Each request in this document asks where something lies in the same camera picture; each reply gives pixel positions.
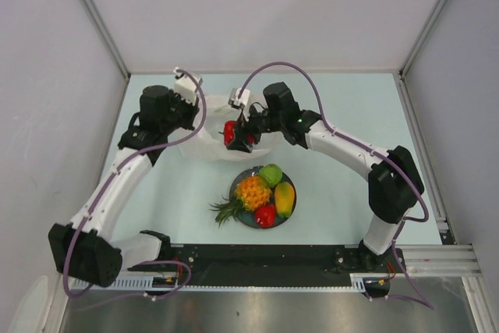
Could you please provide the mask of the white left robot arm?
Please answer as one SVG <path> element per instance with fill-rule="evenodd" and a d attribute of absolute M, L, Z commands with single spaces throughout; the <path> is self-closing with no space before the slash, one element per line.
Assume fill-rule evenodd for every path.
<path fill-rule="evenodd" d="M 79 279 L 109 287 L 120 271 L 148 263 L 161 271 L 172 261 L 170 239 L 151 230 L 118 242 L 111 235 L 132 192 L 154 167 L 168 137 L 177 129 L 193 129 L 199 111 L 193 83 L 173 88 L 154 85 L 140 96 L 140 110 L 129 121 L 108 173 L 89 200 L 66 225 L 49 233 L 55 266 L 67 282 Z"/>

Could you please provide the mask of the fake green apple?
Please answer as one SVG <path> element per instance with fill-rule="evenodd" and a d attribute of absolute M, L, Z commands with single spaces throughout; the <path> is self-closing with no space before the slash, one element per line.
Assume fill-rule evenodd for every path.
<path fill-rule="evenodd" d="M 282 180 L 283 171 L 278 165 L 269 164 L 259 170 L 258 176 L 261 177 L 270 188 L 275 188 Z"/>

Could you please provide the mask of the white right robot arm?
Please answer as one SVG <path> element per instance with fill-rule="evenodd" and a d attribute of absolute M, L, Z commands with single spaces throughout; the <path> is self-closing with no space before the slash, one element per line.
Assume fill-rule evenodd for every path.
<path fill-rule="evenodd" d="M 329 126 L 322 115 L 304 110 L 283 83 L 264 88 L 264 109 L 253 106 L 247 89 L 234 89 L 228 104 L 240 111 L 233 137 L 226 143 L 231 151 L 250 153 L 265 133 L 280 133 L 291 145 L 316 151 L 349 167 L 368 184 L 373 218 L 361 245 L 359 261 L 368 271 L 379 271 L 387 262 L 387 250 L 402 219 L 422 195 L 424 186 L 409 150 L 402 146 L 384 149 Z"/>

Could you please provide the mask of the fake pineapple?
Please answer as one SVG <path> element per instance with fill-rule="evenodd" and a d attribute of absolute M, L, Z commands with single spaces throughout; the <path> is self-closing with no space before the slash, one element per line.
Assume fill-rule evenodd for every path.
<path fill-rule="evenodd" d="M 268 204 L 271 194 L 272 190 L 263 178 L 258 175 L 246 177 L 222 202 L 211 205 L 211 211 L 216 213 L 214 220 L 219 226 L 229 219 L 238 221 L 243 213 L 253 213 Z"/>

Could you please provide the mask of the fake red pepper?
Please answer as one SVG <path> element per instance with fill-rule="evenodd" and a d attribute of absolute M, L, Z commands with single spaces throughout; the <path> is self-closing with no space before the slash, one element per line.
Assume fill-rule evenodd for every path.
<path fill-rule="evenodd" d="M 254 214 L 256 224 L 261 228 L 270 228 L 276 220 L 276 209 L 273 204 L 259 207 Z"/>
<path fill-rule="evenodd" d="M 229 120 L 223 129 L 224 145 L 236 149 L 242 146 L 253 146 L 256 141 L 254 136 L 238 121 Z"/>

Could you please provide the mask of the white plastic bag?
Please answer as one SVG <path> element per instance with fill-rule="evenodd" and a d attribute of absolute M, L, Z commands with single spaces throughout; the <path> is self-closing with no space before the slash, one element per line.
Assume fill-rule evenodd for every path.
<path fill-rule="evenodd" d="M 265 133 L 251 153 L 227 150 L 223 143 L 224 125 L 236 120 L 239 111 L 228 105 L 227 95 L 207 95 L 207 117 L 203 128 L 191 139 L 179 145 L 185 158 L 205 161 L 248 161 L 269 154 L 283 141 L 281 133 Z"/>

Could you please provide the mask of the fake yellow green mango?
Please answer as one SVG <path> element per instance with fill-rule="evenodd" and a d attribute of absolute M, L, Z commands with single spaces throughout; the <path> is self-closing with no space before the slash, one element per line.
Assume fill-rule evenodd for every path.
<path fill-rule="evenodd" d="M 294 187 L 289 182 L 280 182 L 274 189 L 274 204 L 278 216 L 289 218 L 296 198 Z"/>

